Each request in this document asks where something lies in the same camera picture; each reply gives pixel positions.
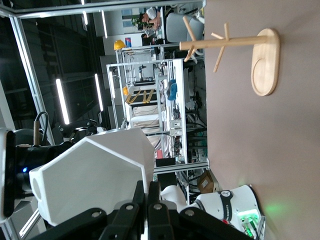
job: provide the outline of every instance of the chair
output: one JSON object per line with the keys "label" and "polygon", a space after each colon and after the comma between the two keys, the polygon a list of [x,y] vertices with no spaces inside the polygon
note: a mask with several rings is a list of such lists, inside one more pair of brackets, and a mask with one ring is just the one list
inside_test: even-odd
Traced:
{"label": "chair", "polygon": [[[166,19],[166,38],[171,43],[192,41],[186,28],[184,14],[170,13]],[[191,29],[197,40],[203,38],[205,26],[194,17],[187,16]]]}

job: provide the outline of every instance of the aluminum frame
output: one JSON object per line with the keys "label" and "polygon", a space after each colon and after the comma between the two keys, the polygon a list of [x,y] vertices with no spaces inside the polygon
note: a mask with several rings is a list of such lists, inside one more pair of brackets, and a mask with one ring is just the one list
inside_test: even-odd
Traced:
{"label": "aluminum frame", "polygon": [[[34,106],[36,112],[39,114],[42,111],[46,111],[44,99],[42,97],[41,89],[37,79],[37,74],[35,70],[34,63],[31,58],[31,53],[29,50],[26,34],[21,19],[15,16],[10,16],[10,21],[15,36],[15,40],[19,49],[20,57],[22,60],[25,75],[30,87],[31,95],[33,98]],[[41,116],[40,123],[43,128],[46,126],[45,116]],[[51,128],[47,128],[47,138],[51,145],[55,144],[54,136]]]}

